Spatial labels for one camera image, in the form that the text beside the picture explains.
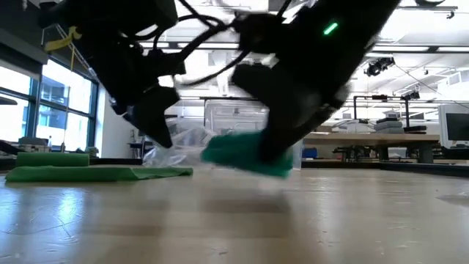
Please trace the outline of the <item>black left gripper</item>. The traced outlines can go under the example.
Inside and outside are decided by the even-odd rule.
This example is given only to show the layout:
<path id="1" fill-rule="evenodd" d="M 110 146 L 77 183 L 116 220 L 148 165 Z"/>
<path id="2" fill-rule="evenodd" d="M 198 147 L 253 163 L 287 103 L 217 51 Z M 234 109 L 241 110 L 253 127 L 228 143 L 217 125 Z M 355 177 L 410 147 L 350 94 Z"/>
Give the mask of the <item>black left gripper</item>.
<path id="1" fill-rule="evenodd" d="M 138 40 L 116 26 L 81 25 L 78 50 L 117 104 L 117 112 L 159 145 L 172 144 L 165 110 L 180 100 L 176 89 L 161 87 L 158 60 L 161 50 L 144 54 Z"/>

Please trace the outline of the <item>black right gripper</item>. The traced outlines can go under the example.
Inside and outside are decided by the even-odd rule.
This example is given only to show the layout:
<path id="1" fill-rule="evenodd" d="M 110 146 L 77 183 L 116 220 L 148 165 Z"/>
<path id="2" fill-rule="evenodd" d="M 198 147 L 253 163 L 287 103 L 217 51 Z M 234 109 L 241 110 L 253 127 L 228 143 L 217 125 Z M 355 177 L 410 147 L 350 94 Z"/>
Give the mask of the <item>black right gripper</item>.
<path id="1" fill-rule="evenodd" d="M 241 51 L 276 59 L 271 66 L 238 64 L 232 74 L 235 86 L 270 110 L 259 158 L 274 161 L 347 99 L 347 83 L 366 54 L 366 2 L 316 1 L 287 23 L 251 13 L 234 29 Z"/>

